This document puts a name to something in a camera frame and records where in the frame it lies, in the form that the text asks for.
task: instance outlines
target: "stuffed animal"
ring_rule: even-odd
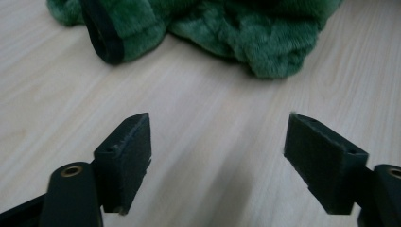
[[[259,78],[297,73],[342,0],[47,0],[65,26],[85,24],[107,63],[133,61],[167,32],[248,64]]]

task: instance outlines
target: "table surface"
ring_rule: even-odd
[[[57,24],[43,0],[2,0],[0,19],[0,212],[144,112],[152,163],[129,214],[105,226],[357,226],[357,205],[326,215],[284,158],[290,112],[365,149],[369,168],[401,166],[401,1],[345,0],[282,80],[170,35],[107,65],[86,28]]]

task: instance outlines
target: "wooden table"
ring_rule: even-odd
[[[44,1],[0,2],[0,212],[90,162],[126,117],[148,112],[152,163],[131,208],[105,226],[357,226],[328,216],[283,156],[288,114],[322,121],[401,166],[401,2],[346,0],[303,70],[260,80],[167,35],[138,61],[105,64],[84,26]]]

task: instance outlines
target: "light wood surface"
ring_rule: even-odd
[[[345,0],[303,70],[260,80],[167,35],[138,61],[95,54],[44,1],[0,1],[0,212],[90,162],[126,117],[148,112],[152,163],[125,217],[105,226],[357,226],[328,216],[283,157],[288,114],[314,117],[401,166],[401,1]]]

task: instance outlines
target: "plush toy leg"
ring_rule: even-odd
[[[156,47],[166,22],[148,0],[80,0],[97,55],[107,63],[134,60]]]

